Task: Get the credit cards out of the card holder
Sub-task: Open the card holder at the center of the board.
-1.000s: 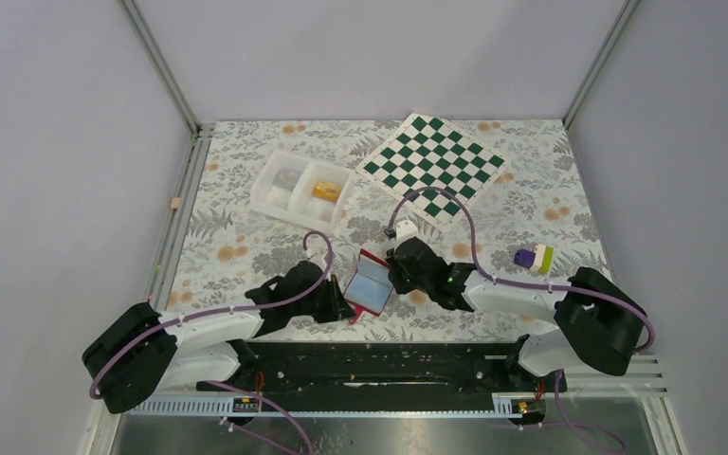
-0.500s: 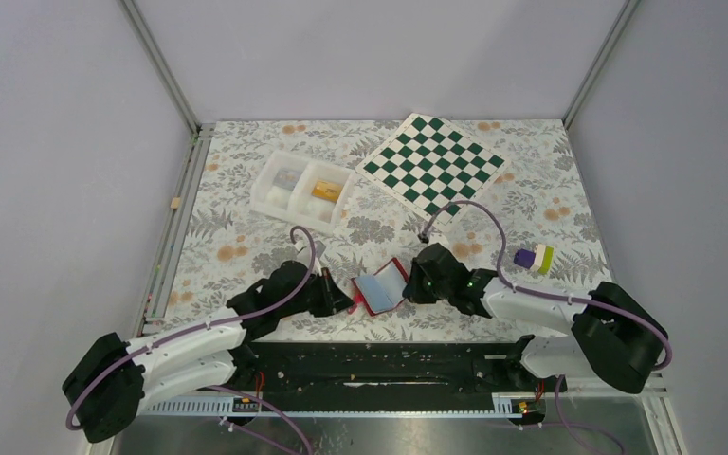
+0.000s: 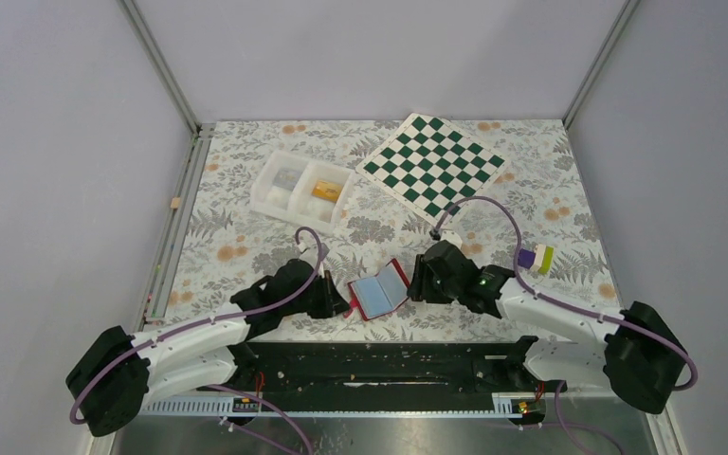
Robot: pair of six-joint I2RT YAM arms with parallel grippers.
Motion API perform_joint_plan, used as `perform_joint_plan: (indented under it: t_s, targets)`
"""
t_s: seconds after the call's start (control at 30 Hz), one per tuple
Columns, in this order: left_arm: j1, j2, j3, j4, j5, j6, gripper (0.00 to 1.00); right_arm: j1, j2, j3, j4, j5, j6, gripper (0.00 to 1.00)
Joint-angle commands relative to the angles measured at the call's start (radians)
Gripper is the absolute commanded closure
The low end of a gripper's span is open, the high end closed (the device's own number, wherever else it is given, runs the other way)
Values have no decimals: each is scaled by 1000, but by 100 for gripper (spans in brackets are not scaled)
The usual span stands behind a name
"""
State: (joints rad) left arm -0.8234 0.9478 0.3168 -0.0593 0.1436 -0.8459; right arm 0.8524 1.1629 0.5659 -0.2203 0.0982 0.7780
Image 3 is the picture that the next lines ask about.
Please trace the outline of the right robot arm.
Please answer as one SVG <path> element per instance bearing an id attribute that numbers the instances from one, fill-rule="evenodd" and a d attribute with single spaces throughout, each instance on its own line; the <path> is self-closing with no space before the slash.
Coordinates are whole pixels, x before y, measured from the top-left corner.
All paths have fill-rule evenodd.
<path id="1" fill-rule="evenodd" d="M 537 340 L 505 366 L 507 381 L 528 391 L 539 381 L 611 390 L 637 410 L 660 414 L 687 366 L 687 352 L 660 314 L 635 301 L 601 313 L 535 291 L 516 269 L 477 266 L 448 241 L 415 258 L 408 296 L 458 302 L 470 312 L 527 323 L 566 338 Z"/>

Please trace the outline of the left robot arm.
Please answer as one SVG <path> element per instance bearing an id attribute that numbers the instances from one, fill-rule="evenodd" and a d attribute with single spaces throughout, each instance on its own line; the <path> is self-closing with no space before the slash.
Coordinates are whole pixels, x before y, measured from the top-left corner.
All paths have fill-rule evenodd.
<path id="1" fill-rule="evenodd" d="M 348 312 L 330 272 L 293 259 L 235 293 L 207 316 L 147 332 L 103 331 L 65 379 L 75 399 L 70 420 L 95 437 L 129 424 L 156 401 L 212 384 L 250 386 L 256 365 L 231 347 L 306 314 L 328 319 Z"/>

